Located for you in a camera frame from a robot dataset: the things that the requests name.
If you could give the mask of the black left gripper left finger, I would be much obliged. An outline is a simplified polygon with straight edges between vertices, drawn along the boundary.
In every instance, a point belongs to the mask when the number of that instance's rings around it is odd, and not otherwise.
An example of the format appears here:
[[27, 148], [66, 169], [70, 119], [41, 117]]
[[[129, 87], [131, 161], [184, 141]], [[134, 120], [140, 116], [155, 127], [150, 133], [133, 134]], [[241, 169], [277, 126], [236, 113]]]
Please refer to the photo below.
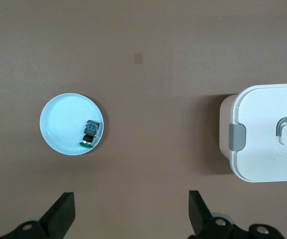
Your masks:
[[62, 239], [75, 220], [73, 192], [63, 193], [49, 210], [37, 221], [27, 221], [17, 226], [2, 239]]

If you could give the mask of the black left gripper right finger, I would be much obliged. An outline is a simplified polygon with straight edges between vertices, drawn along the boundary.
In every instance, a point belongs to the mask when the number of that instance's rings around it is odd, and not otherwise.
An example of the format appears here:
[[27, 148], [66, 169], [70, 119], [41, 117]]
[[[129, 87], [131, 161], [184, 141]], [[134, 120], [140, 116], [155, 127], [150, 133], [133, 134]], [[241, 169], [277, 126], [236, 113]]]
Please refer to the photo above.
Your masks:
[[276, 228], [252, 224], [248, 230], [239, 228], [226, 214], [212, 213], [197, 190], [189, 191], [189, 219], [194, 231], [191, 239], [283, 239]]

